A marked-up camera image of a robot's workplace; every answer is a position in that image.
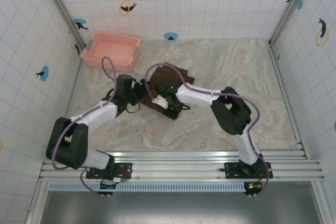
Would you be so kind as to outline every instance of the marble floor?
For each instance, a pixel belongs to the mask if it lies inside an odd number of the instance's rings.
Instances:
[[[253,100],[261,119],[253,128],[261,150],[295,147],[279,85],[264,39],[191,39],[142,41],[131,73],[144,78],[148,67],[168,62],[188,70],[194,85],[208,89],[233,87]],[[103,71],[82,64],[71,116],[95,106],[113,88]],[[252,109],[252,119],[256,116]],[[218,125],[211,109],[192,106],[175,121],[142,105],[135,114],[123,112],[89,136],[89,146],[101,151],[227,151],[234,137]]]

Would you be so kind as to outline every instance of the tiled wall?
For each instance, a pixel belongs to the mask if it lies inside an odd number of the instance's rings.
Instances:
[[[322,23],[326,31],[322,38]],[[303,0],[279,41],[279,63],[310,158],[336,197],[336,0]]]
[[[70,42],[51,0],[0,0],[0,223],[26,216],[79,62]]]
[[[287,0],[129,0],[134,9],[120,10],[124,0],[62,0],[88,41],[95,31],[146,39],[262,37],[270,39],[288,6]]]

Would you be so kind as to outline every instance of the yellow ring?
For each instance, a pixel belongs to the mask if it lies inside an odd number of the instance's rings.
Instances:
[[[121,7],[122,7],[122,5],[123,5],[123,3],[125,3],[125,2],[128,2],[128,10],[127,10],[127,13],[125,14],[125,15],[122,15],[121,14]],[[120,4],[120,7],[119,7],[119,14],[121,15],[121,16],[126,16],[129,12],[130,12],[130,8],[131,8],[131,1],[129,1],[129,0],[124,0],[123,2],[121,2],[121,4]]]
[[[317,33],[317,35],[316,35],[316,45],[318,46],[318,47],[322,47],[325,43],[327,43],[327,41],[328,41],[328,39],[329,39],[329,30],[326,28],[325,29],[327,32],[328,32],[328,34],[327,34],[327,38],[325,39],[325,42],[323,42],[322,44],[319,44],[318,43],[318,41],[319,41],[319,35],[322,33],[322,31],[319,31],[318,33]]]
[[[75,46],[73,46],[74,44],[75,44],[75,42],[74,42],[74,38],[71,38],[71,48],[72,48],[73,50],[76,50]]]

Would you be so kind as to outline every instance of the brown cloth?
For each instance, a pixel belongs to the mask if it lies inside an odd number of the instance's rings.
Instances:
[[[190,84],[194,83],[195,78],[188,76],[188,70],[178,68],[178,67],[176,67],[176,68],[178,69],[178,71],[183,76],[185,82],[190,83]],[[167,66],[157,67],[156,70],[154,71],[154,73],[152,74],[152,77],[149,81],[149,83],[151,84],[151,92],[152,92],[154,98],[156,98],[158,96],[157,93],[154,91],[154,86],[161,79],[166,80],[170,84],[174,84],[177,81],[181,80],[180,76],[178,76],[178,74],[175,72],[174,69],[172,69],[170,67],[167,67]],[[152,102],[152,99],[151,99],[149,94],[142,97],[139,102],[146,105],[147,107],[150,107],[151,109],[159,111],[161,114],[163,114],[163,111],[165,110],[161,106],[158,106],[158,105],[154,104]]]

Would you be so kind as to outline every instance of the pink basket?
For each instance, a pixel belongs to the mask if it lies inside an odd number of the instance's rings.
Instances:
[[[140,38],[120,34],[96,32],[83,50],[81,57],[90,66],[101,68],[101,59],[108,56],[116,71],[131,72],[140,53]],[[106,69],[112,69],[108,61]]]

